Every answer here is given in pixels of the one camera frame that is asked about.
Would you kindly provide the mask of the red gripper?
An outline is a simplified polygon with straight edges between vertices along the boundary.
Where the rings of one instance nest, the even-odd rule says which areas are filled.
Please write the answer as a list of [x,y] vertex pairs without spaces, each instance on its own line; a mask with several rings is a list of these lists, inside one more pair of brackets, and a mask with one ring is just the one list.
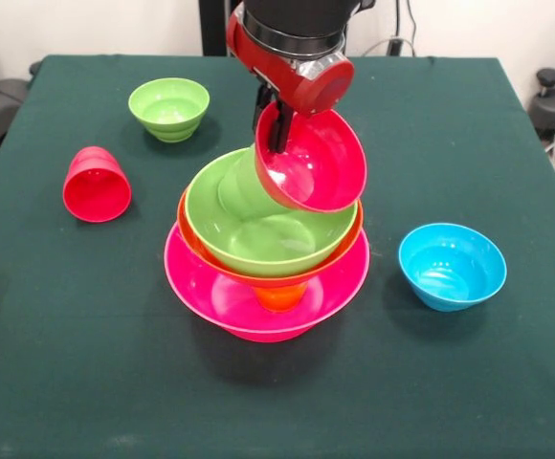
[[316,58],[296,59],[263,48],[246,25],[252,16],[243,7],[233,11],[227,29],[229,50],[260,81],[252,129],[271,102],[268,147],[272,153],[285,148],[295,112],[306,117],[331,109],[346,93],[354,66],[340,51]]

